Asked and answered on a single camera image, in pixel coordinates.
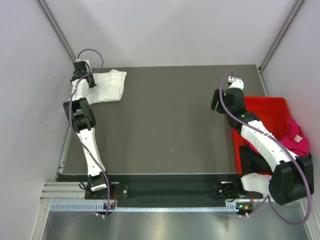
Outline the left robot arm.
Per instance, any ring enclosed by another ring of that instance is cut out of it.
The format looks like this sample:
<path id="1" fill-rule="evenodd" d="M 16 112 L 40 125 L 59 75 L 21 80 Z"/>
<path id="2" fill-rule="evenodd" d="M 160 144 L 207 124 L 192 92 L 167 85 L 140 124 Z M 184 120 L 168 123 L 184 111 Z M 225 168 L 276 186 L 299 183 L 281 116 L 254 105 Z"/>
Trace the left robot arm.
<path id="1" fill-rule="evenodd" d="M 76 59 L 73 66 L 71 96 L 63 103 L 63 109 L 84 152 L 88 191 L 97 192 L 106 199 L 113 194 L 114 187 L 108 183 L 106 168 L 100 158 L 95 136 L 96 118 L 86 97 L 96 83 L 88 60 Z"/>

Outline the white t shirt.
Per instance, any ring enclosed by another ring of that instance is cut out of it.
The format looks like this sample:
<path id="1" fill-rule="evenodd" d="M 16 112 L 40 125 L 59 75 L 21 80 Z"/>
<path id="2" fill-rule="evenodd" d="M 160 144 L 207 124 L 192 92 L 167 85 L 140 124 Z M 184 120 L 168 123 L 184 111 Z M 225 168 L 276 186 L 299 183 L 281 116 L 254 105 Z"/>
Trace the white t shirt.
<path id="1" fill-rule="evenodd" d="M 94 73 L 95 86 L 89 88 L 86 79 L 72 82 L 72 101 L 86 98 L 90 105 L 103 102 L 119 102 L 124 93 L 127 72 L 112 69 L 106 73 Z"/>

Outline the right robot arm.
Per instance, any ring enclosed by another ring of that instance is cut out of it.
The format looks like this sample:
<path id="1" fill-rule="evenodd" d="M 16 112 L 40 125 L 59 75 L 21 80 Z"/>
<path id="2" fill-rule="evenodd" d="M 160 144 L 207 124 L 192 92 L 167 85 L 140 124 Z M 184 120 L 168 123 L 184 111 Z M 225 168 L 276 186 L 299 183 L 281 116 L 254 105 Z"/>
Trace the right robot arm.
<path id="1" fill-rule="evenodd" d="M 308 156 L 298 156 L 280 143 L 264 126 L 262 120 L 245 105 L 239 88 L 216 89 L 211 110 L 227 117 L 228 123 L 248 141 L 267 162 L 271 175 L 253 172 L 244 174 L 233 185 L 233 192 L 245 198 L 251 192 L 269 195 L 279 205 L 285 205 L 314 193 L 314 171 Z"/>

